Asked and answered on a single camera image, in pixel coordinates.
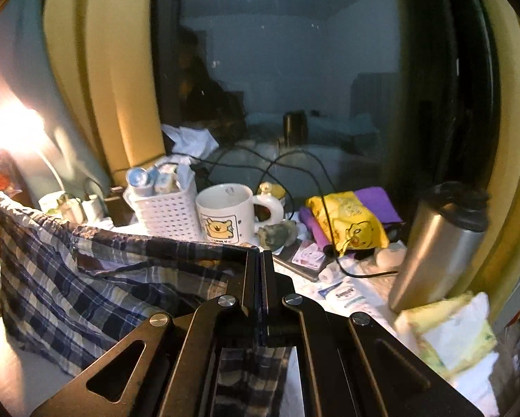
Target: purple object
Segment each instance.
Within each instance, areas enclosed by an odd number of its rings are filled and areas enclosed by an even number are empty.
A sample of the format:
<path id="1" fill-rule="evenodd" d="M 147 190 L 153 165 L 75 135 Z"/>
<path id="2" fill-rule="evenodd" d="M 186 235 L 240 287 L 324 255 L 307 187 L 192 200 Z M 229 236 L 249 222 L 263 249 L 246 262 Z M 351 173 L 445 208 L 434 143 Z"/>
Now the purple object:
<path id="1" fill-rule="evenodd" d="M 385 226 L 403 222 L 395 211 L 386 190 L 380 187 L 362 188 L 355 191 L 355 196 Z"/>
<path id="2" fill-rule="evenodd" d="M 308 207 L 301 207 L 301 209 L 298 211 L 298 219 L 301 221 L 301 223 L 308 227 L 308 230 L 312 232 L 314 241 L 316 241 L 316 244 L 320 249 L 323 250 L 326 246 L 331 245 L 330 241 L 326 237 L 326 234 L 324 234 L 322 227 L 320 227 L 320 224 L 318 224 L 318 221 L 316 221 L 312 210 L 310 210 Z"/>

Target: plaid shorts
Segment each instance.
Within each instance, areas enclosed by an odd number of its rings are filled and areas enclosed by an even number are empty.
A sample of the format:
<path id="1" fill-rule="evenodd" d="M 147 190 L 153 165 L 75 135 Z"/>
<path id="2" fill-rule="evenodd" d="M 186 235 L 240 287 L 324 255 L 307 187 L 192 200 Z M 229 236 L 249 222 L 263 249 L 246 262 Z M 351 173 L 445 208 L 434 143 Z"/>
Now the plaid shorts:
<path id="1" fill-rule="evenodd" d="M 23 349 L 77 375 L 158 311 L 222 295 L 228 248 L 77 226 L 0 198 L 0 307 Z M 222 351 L 216 415 L 278 415 L 289 348 Z"/>

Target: black lid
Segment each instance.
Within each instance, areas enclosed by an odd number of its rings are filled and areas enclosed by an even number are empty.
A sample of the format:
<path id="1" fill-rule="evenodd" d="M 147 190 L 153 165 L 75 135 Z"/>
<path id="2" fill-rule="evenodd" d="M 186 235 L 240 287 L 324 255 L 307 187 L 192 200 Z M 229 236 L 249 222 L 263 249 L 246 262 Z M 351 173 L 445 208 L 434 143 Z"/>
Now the black lid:
<path id="1" fill-rule="evenodd" d="M 488 194 L 461 182 L 445 182 L 429 190 L 424 200 L 451 224 L 472 232 L 488 228 Z"/>

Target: perforated basket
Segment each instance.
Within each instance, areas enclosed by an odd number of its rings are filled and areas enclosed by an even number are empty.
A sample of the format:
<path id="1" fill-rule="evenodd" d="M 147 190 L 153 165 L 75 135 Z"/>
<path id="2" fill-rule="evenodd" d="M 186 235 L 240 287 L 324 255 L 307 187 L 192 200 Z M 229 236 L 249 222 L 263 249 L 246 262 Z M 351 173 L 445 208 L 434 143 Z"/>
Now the perforated basket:
<path id="1" fill-rule="evenodd" d="M 130 196 L 131 207 L 148 235 L 203 241 L 196 211 L 196 183 L 185 191 L 151 197 Z"/>

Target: light bulb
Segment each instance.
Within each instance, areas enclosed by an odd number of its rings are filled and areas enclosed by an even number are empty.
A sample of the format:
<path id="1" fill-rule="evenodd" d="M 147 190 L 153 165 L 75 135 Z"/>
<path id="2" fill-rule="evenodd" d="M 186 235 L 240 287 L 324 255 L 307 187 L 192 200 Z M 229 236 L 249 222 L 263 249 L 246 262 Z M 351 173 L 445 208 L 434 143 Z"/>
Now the light bulb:
<path id="1" fill-rule="evenodd" d="M 0 149 L 28 152 L 45 140 L 44 121 L 20 102 L 0 104 Z"/>

